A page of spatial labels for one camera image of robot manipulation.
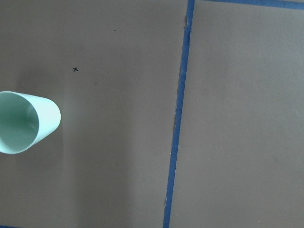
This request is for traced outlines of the green plastic cup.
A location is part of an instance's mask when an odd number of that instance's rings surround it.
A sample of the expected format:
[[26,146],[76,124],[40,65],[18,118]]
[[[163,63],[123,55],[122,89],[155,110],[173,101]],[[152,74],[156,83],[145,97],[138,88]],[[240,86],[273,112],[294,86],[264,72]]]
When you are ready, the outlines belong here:
[[17,154],[38,143],[59,126],[59,107],[50,99],[1,91],[0,152]]

